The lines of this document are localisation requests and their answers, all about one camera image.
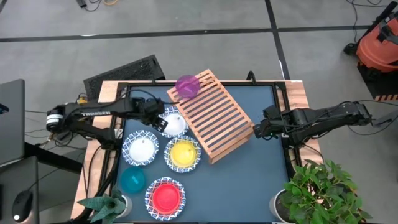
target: potted plant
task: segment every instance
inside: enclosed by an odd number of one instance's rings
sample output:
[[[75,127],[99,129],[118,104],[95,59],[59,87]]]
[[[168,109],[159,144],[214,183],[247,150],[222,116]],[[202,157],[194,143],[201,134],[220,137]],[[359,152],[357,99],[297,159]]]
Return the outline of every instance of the potted plant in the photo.
[[[115,218],[126,216],[131,211],[131,199],[113,187],[111,196],[86,198],[78,201],[80,205],[94,210],[91,222],[102,219],[103,224],[112,224]]]
[[[278,218],[299,224],[357,224],[372,218],[360,209],[362,200],[354,193],[357,186],[339,164],[307,162],[304,167],[295,166],[293,179],[270,201]]]

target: wooden slatted rack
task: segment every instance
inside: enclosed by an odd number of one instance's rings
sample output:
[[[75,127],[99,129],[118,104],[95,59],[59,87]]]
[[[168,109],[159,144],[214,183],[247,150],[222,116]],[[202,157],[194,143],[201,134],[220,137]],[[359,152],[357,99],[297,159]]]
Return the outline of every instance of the wooden slatted rack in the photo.
[[[181,112],[214,164],[245,143],[253,134],[253,122],[210,70],[196,75],[200,90],[193,99],[183,99],[175,87],[167,94]]]

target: purple plastic cup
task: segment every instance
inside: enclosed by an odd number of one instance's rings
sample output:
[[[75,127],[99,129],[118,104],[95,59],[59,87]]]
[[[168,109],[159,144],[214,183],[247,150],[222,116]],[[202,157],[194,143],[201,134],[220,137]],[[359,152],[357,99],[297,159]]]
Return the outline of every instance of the purple plastic cup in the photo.
[[[175,83],[175,88],[183,98],[194,98],[200,89],[199,80],[193,75],[184,75]]]

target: red vacuum cleaner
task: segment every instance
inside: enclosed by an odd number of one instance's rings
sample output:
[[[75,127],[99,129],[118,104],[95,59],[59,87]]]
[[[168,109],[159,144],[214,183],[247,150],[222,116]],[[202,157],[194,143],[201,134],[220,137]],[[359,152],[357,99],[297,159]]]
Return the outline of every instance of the red vacuum cleaner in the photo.
[[[392,1],[357,44],[344,48],[344,53],[358,56],[357,67],[366,82],[398,75],[398,12],[393,12],[396,6]]]

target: blue and white bowl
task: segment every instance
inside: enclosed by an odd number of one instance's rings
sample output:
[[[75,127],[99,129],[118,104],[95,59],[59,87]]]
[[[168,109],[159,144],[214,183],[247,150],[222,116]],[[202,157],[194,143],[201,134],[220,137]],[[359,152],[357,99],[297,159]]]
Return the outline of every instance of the blue and white bowl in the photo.
[[[159,142],[154,133],[140,130],[131,133],[123,142],[122,155],[132,166],[146,166],[159,150]]]
[[[166,128],[161,133],[167,138],[183,136],[189,129],[187,122],[176,106],[169,106],[159,117],[168,122]]]
[[[176,144],[179,141],[189,141],[195,146],[196,152],[197,152],[197,158],[195,162],[189,166],[189,167],[179,167],[173,163],[171,160],[171,149],[173,148],[174,144]],[[166,161],[167,166],[172,169],[174,172],[178,173],[185,173],[185,172],[190,172],[193,170],[199,163],[200,161],[200,155],[201,155],[201,147],[199,143],[194,140],[193,138],[189,136],[181,136],[177,138],[173,138],[171,141],[169,141],[166,145],[165,151],[164,151],[164,160]]]
[[[173,184],[174,186],[176,186],[179,189],[180,196],[181,196],[180,206],[178,207],[178,209],[176,209],[176,211],[174,211],[173,213],[171,213],[169,215],[164,215],[164,214],[159,213],[155,209],[154,203],[152,201],[152,196],[154,195],[155,189],[162,184]],[[173,180],[170,177],[162,177],[162,178],[155,180],[153,183],[150,184],[150,186],[148,187],[148,189],[145,193],[145,206],[147,208],[147,211],[148,211],[149,215],[151,215],[153,218],[155,218],[156,220],[159,220],[159,221],[170,221],[173,218],[177,217],[184,209],[186,201],[187,201],[187,199],[185,198],[184,186],[180,182]]]

